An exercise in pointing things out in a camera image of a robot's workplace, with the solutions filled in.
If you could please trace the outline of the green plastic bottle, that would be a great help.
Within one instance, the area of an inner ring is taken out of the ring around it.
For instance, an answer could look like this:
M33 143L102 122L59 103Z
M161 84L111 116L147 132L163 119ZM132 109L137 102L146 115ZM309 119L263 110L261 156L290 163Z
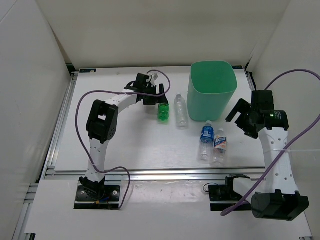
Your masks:
M161 124L167 124L170 117L170 105L168 103L159 103L157 110L157 119Z

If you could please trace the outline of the clear bottle white cap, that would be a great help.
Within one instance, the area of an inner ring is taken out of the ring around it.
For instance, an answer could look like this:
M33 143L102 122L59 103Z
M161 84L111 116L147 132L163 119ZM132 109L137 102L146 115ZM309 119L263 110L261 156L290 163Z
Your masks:
M175 95L174 110L175 110L176 127L179 129L187 129L189 126L187 104L182 94L179 92L177 92Z

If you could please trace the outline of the orange white label bottle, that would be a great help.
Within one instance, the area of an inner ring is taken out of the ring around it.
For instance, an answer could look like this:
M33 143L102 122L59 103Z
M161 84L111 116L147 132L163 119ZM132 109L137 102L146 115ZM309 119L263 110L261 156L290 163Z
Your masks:
M219 128L213 139L213 166L222 167L227 154L227 135Z

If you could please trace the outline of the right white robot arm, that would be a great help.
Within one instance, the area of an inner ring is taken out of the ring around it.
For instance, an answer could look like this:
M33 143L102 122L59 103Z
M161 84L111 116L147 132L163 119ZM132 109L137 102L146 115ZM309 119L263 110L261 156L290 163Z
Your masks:
M274 103L248 103L240 99L226 122L240 116L236 125L246 136L259 139L262 145L266 170L257 181L246 177L234 177L225 186L224 193L230 200L242 197L238 203L223 210L224 217L249 203L257 219L293 221L309 207L309 198L299 193L293 177L289 147L289 121L285 111L275 110Z

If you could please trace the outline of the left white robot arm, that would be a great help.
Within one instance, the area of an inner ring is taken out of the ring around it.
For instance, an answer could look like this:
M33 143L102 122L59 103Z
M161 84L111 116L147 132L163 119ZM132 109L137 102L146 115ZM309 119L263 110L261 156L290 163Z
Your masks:
M105 170L104 167L108 145L116 134L119 113L140 101L144 105L166 105L168 91L169 88L165 89L162 83L155 85L149 82L132 81L125 86L122 92L93 90L80 98L75 113L75 130L80 144L88 156L88 168L85 176L79 178L79 182L86 194L93 200L98 201L107 197L105 192L106 173L118 169L127 171L122 166L110 170ZM89 148L87 148L79 131L79 110L84 98L94 93L114 94L114 97L107 101L97 99L93 102L85 126L89 138Z

